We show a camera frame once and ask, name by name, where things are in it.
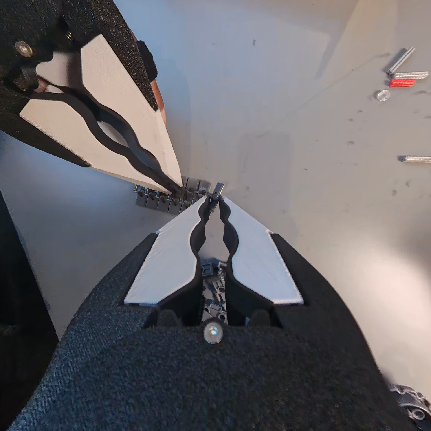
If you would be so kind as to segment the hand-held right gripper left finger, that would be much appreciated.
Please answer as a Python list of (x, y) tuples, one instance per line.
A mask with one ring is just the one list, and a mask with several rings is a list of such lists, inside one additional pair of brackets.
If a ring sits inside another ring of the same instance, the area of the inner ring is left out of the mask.
[(172, 310), (185, 326), (198, 326), (203, 313), (199, 251), (206, 241), (210, 199), (202, 197), (155, 234), (124, 298), (125, 306)]

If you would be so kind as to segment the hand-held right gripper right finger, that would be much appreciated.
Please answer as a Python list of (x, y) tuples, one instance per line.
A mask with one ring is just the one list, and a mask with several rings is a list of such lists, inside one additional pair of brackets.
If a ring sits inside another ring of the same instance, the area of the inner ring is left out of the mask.
[(219, 212), (229, 251), (225, 275), (229, 325), (244, 326), (260, 310), (271, 320), (277, 307), (304, 305), (273, 233), (227, 197), (220, 198)]

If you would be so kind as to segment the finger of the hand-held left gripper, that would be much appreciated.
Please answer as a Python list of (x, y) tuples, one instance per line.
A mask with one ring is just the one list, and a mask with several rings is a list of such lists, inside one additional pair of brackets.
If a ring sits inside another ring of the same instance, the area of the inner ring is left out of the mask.
[(168, 194), (174, 181), (160, 163), (144, 149), (131, 126), (114, 111), (104, 111), (114, 125), (121, 125), (127, 145), (106, 134), (92, 110), (72, 94), (40, 93), (30, 98), (19, 116), (60, 146), (70, 150), (90, 168)]
[(81, 48), (83, 85), (105, 109), (120, 117), (137, 139), (137, 150), (148, 151), (163, 179), (182, 186), (179, 164), (163, 117), (154, 110), (103, 35)]

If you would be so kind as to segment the small grey track link cluster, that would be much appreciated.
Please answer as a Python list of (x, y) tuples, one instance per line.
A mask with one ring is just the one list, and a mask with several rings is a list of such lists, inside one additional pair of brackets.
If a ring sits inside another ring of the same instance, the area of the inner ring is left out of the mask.
[(218, 319), (228, 324), (227, 305), (225, 299), (225, 276), (227, 262), (216, 258), (202, 259), (202, 321)]

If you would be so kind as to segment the grey desk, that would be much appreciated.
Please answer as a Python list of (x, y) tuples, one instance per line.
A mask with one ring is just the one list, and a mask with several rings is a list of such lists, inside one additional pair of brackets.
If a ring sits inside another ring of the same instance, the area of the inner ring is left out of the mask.
[[(282, 235), (385, 377), (430, 398), (430, 1), (114, 1), (154, 55), (181, 173)], [(428, 72), (388, 88), (385, 73)], [(1, 132), (1, 192), (54, 337), (172, 216)]]

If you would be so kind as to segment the person's left hand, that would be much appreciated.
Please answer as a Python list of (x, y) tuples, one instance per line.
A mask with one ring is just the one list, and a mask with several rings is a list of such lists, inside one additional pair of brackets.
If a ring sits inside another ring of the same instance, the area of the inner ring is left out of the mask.
[(158, 105), (158, 109), (161, 113), (164, 124), (166, 125), (166, 113), (165, 113), (164, 100), (162, 98), (162, 95), (160, 93), (160, 90), (156, 81), (158, 77), (158, 71), (154, 62), (153, 54), (149, 51), (145, 42), (142, 40), (138, 40), (133, 32), (132, 32), (132, 36), (135, 42), (137, 43), (138, 49), (140, 51), (140, 54), (143, 60), (144, 67), (148, 75), (148, 79), (150, 81), (150, 85), (151, 85), (155, 100)]

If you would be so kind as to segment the black toy vehicle model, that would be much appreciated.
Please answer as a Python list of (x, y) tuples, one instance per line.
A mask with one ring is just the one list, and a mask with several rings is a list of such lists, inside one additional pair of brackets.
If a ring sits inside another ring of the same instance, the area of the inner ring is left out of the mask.
[(431, 423), (431, 403), (420, 392), (410, 386), (388, 384), (389, 391), (394, 394), (399, 407), (416, 424), (418, 428), (425, 429)]

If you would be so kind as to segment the scatter of black red pins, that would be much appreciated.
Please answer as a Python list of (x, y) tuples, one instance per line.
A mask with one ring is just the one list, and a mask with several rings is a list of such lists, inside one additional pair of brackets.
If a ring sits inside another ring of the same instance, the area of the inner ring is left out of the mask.
[(391, 89), (411, 88), (417, 81), (425, 80), (430, 75), (429, 71), (399, 72), (401, 66), (412, 56), (416, 47), (401, 48), (383, 69), (385, 74), (385, 88), (374, 93), (374, 99), (380, 103), (386, 102), (391, 97)]

